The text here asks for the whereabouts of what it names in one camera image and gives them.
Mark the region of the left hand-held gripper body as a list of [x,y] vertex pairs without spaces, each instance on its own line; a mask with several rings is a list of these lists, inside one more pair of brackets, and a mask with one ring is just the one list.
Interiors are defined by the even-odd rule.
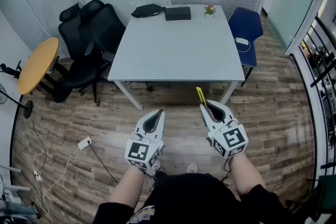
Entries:
[[148,133],[136,128],[132,135],[132,138],[127,140],[125,159],[137,168],[151,169],[162,154],[163,130]]

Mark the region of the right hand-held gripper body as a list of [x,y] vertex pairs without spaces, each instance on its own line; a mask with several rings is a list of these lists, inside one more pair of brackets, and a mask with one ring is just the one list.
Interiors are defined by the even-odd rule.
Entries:
[[212,128],[208,132],[208,140],[211,147],[217,150],[224,159],[232,158],[247,149],[249,140],[245,129],[236,120]]

